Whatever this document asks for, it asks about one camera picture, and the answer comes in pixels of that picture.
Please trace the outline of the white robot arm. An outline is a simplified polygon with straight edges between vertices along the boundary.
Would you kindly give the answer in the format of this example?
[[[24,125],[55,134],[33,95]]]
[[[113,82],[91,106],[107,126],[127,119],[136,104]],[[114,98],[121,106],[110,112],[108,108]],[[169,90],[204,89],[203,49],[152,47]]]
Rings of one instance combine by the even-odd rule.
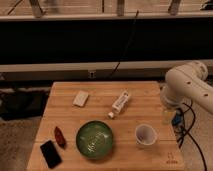
[[[213,87],[205,82],[207,76],[208,69],[200,61],[192,61],[167,71],[165,85],[160,92],[163,124],[171,123],[184,97],[213,114]]]

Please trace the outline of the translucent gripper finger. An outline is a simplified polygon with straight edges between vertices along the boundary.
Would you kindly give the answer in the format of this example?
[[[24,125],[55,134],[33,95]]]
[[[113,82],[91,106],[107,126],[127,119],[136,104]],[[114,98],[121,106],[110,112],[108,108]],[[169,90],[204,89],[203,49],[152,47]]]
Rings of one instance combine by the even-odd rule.
[[[172,121],[172,119],[174,118],[175,113],[176,113],[176,110],[175,110],[175,109],[164,108],[164,109],[163,109],[163,112],[162,112],[162,115],[163,115],[163,120],[162,120],[162,122],[163,122],[165,125],[170,124],[171,121]]]

